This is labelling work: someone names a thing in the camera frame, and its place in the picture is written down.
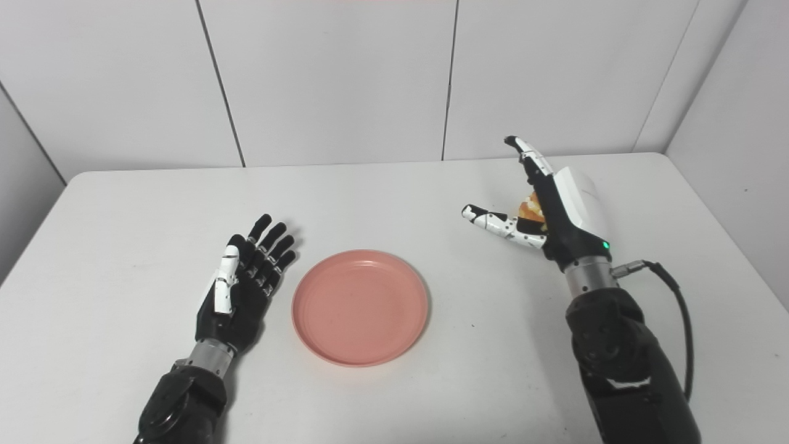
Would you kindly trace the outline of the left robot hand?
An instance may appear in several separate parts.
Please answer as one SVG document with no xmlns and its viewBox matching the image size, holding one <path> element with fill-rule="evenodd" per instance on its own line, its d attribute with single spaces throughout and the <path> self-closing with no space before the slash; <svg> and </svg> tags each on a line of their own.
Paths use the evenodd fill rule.
<svg viewBox="0 0 789 444">
<path fill-rule="evenodd" d="M 243 354 L 257 341 L 285 270 L 295 261 L 295 239 L 284 222 L 265 213 L 248 235 L 233 235 L 197 313 L 195 341 L 217 341 Z"/>
</svg>

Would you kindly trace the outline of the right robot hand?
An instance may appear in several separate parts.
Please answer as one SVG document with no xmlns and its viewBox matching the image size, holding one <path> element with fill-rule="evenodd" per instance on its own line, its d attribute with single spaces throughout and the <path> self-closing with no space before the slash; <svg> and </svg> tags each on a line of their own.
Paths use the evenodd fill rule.
<svg viewBox="0 0 789 444">
<path fill-rule="evenodd" d="M 542 250 L 561 271 L 585 257 L 611 261 L 608 222 L 591 179 L 569 166 L 555 171 L 538 150 L 515 135 L 504 143 L 518 152 L 532 193 L 515 216 L 468 204 L 462 217 L 499 238 Z"/>
</svg>

